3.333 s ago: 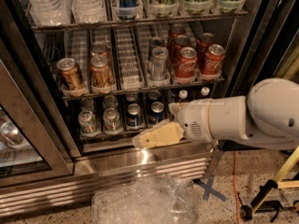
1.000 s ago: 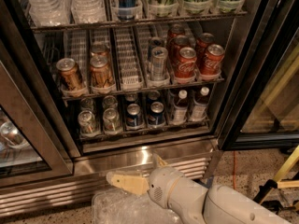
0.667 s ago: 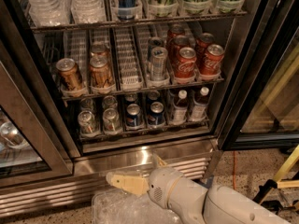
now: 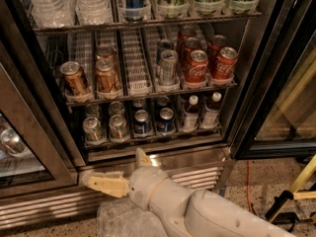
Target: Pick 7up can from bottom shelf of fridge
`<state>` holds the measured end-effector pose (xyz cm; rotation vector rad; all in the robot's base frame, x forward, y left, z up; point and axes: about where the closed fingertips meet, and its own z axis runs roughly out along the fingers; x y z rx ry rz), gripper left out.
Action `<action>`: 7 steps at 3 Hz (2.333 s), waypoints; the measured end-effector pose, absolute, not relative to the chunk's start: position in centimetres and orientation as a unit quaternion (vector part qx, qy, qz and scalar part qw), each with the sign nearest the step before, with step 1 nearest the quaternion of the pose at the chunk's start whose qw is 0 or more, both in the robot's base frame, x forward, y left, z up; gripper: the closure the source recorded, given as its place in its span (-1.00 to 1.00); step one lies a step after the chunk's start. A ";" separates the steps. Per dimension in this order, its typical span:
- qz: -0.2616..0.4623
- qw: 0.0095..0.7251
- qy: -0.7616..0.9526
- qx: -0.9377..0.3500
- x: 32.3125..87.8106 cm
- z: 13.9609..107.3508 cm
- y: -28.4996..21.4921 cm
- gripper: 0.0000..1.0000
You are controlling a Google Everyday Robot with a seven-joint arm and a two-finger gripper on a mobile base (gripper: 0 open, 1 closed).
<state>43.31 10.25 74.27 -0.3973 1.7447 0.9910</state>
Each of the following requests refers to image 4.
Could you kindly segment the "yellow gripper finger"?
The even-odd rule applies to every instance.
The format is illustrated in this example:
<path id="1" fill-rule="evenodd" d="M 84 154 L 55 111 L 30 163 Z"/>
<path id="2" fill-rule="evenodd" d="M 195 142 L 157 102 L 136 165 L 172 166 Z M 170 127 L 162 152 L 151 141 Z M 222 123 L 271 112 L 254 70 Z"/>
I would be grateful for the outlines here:
<path id="1" fill-rule="evenodd" d="M 129 193 L 129 182 L 122 171 L 90 172 L 84 174 L 81 180 L 86 187 L 114 198 L 126 197 Z"/>
<path id="2" fill-rule="evenodd" d="M 138 168 L 152 165 L 151 159 L 145 154 L 145 152 L 141 148 L 137 148 L 135 150 L 135 158 L 136 166 Z"/>

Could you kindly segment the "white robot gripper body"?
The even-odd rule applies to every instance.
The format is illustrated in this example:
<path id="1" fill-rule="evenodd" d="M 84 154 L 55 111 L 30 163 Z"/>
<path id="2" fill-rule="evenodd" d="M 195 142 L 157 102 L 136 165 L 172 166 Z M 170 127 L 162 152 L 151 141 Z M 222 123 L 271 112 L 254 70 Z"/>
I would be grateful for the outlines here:
<path id="1" fill-rule="evenodd" d="M 138 168 L 129 179 L 130 201 L 143 210 L 162 211 L 164 186 L 169 181 L 169 176 L 157 167 Z"/>

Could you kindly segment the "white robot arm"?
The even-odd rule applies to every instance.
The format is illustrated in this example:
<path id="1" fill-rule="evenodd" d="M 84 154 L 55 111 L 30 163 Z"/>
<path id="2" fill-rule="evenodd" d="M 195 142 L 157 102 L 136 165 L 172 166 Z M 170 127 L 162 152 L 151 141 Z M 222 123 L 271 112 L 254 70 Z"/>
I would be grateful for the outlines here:
<path id="1" fill-rule="evenodd" d="M 191 190 L 173 181 L 138 148 L 137 168 L 126 179 L 122 171 L 90 172 L 83 184 L 114 198 L 128 196 L 155 214 L 169 237 L 296 237 L 208 190 Z"/>

